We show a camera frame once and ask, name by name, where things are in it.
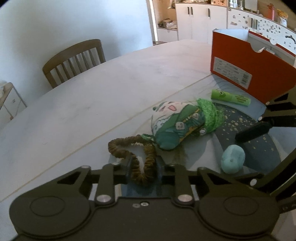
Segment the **green frog tube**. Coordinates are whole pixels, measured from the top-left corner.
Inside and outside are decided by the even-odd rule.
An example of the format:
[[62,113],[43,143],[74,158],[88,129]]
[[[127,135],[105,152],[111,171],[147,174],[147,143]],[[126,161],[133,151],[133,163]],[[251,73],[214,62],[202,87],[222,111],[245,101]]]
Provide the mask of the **green frog tube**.
[[249,106],[251,104],[250,98],[215,89],[213,89],[211,92],[211,99],[235,103],[243,106]]

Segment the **red cardboard shoe box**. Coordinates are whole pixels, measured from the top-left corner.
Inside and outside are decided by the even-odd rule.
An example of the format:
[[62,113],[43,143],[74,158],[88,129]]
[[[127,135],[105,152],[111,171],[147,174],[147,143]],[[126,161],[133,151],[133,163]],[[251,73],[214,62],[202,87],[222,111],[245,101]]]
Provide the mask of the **red cardboard shoe box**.
[[215,29],[211,72],[262,103],[295,87],[295,67],[246,29]]

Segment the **white wall cabinets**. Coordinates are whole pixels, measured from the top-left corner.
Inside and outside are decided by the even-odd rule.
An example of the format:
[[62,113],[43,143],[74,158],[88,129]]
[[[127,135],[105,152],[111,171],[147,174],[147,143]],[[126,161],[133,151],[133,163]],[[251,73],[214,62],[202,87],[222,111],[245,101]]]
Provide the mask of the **white wall cabinets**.
[[195,40],[212,43],[215,29],[245,29],[295,55],[295,32],[268,18],[228,6],[196,1],[149,1],[152,36],[156,42]]

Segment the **brown scrunchie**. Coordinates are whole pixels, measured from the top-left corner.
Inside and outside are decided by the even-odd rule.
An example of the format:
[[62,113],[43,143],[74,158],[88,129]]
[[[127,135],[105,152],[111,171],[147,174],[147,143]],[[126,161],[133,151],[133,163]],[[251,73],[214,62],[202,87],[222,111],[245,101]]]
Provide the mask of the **brown scrunchie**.
[[[121,149],[133,144],[141,144],[146,155],[143,169],[140,167],[138,157],[131,151]],[[150,185],[157,173],[156,148],[152,140],[144,138],[143,135],[136,135],[126,138],[116,138],[108,143],[108,151],[112,156],[120,159],[130,160],[130,178],[139,185]]]

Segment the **green anime plush pouch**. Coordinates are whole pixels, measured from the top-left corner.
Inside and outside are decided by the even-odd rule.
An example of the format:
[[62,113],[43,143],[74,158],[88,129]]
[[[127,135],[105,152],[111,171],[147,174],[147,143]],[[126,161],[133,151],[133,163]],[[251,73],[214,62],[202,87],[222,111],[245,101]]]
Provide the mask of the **green anime plush pouch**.
[[195,102],[165,101],[152,109],[152,133],[142,137],[165,151],[175,149],[191,134],[199,137],[215,131],[225,120],[222,108],[201,98]]

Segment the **teal round sharpener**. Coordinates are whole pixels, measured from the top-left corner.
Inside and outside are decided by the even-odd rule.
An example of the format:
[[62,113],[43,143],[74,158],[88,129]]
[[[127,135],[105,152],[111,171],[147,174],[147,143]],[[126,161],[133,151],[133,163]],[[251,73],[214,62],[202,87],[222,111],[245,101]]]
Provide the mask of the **teal round sharpener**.
[[221,169],[226,174],[239,172],[245,162],[245,152],[238,145],[230,145],[221,157]]

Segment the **brown wooden chair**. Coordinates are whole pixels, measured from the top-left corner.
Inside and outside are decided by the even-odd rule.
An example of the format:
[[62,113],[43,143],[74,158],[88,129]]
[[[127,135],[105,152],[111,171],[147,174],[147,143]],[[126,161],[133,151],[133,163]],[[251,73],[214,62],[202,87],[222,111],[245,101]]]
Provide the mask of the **brown wooden chair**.
[[48,60],[42,71],[52,88],[106,62],[99,39],[72,45]]

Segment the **white drawer sideboard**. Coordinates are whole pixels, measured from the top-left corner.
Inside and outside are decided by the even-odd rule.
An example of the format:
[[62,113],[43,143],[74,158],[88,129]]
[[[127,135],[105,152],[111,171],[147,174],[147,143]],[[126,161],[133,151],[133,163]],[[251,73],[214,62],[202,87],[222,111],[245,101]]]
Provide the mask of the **white drawer sideboard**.
[[27,105],[11,82],[1,82],[1,129],[21,113]]

